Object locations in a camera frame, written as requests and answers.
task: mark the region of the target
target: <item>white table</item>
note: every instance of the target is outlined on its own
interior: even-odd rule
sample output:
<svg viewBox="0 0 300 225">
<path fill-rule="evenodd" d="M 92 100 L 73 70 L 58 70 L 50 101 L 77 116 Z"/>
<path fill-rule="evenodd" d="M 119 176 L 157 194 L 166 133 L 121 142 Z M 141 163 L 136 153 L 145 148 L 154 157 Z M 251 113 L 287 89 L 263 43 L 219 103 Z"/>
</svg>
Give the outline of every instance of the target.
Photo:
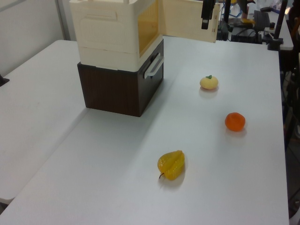
<svg viewBox="0 0 300 225">
<path fill-rule="evenodd" d="M 278 53 L 164 39 L 165 79 L 142 117 L 89 110 L 0 224 L 288 225 Z M 199 89 L 207 75 L 217 91 Z M 231 112 L 246 117 L 240 133 Z M 178 149 L 185 173 L 159 180 L 158 158 Z"/>
<path fill-rule="evenodd" d="M 0 202 L 10 203 L 87 112 L 76 42 L 56 41 L 0 87 Z"/>
</svg>

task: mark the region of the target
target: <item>orange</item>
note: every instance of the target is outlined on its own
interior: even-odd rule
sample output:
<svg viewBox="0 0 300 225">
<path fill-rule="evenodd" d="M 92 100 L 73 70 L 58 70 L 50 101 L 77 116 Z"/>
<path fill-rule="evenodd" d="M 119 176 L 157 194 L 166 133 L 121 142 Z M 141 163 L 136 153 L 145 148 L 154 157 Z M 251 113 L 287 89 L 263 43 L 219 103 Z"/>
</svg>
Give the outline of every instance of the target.
<svg viewBox="0 0 300 225">
<path fill-rule="evenodd" d="M 230 113 L 226 116 L 225 125 L 232 131 L 241 131 L 245 126 L 245 117 L 237 112 Z"/>
</svg>

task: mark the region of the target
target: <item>dark brown wooden box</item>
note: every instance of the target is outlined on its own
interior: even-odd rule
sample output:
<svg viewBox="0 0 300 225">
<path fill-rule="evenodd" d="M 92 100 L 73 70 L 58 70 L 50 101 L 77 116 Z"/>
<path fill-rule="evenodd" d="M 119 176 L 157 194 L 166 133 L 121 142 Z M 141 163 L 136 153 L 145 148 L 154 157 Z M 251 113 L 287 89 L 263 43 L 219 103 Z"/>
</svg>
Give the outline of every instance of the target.
<svg viewBox="0 0 300 225">
<path fill-rule="evenodd" d="M 78 63 L 86 107 L 140 117 L 164 78 L 164 65 L 154 76 L 144 78 L 145 71 L 159 53 L 164 55 L 164 41 L 137 72 Z"/>
</svg>

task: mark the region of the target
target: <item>toy fruit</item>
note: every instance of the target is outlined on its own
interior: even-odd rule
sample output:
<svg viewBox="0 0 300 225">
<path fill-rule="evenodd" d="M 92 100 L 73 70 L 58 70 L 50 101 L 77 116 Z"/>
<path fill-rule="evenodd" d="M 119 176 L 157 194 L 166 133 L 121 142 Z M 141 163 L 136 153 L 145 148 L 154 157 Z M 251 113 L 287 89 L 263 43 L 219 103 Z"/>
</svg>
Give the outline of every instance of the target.
<svg viewBox="0 0 300 225">
<path fill-rule="evenodd" d="M 159 171 L 169 180 L 176 179 L 184 168 L 184 154 L 181 150 L 164 154 L 157 162 Z"/>
<path fill-rule="evenodd" d="M 225 125 L 232 131 L 241 131 L 245 126 L 245 117 L 237 112 L 230 113 L 226 116 Z"/>
<path fill-rule="evenodd" d="M 202 78 L 200 81 L 200 86 L 208 90 L 215 89 L 218 86 L 218 84 L 219 84 L 218 79 L 212 75 L 206 76 L 205 78 Z"/>
</svg>

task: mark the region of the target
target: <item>drawer handle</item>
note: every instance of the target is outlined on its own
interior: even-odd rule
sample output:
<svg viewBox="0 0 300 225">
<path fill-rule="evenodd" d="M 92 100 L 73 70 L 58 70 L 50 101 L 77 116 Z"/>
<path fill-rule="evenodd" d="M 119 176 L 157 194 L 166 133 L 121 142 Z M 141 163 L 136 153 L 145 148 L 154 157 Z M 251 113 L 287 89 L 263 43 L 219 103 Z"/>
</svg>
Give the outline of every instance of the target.
<svg viewBox="0 0 300 225">
<path fill-rule="evenodd" d="M 163 63 L 164 63 L 164 57 L 160 56 L 159 53 L 157 57 L 153 60 L 151 65 L 148 67 L 148 69 L 146 70 L 144 78 L 146 79 L 147 76 L 154 76 Z"/>
</svg>

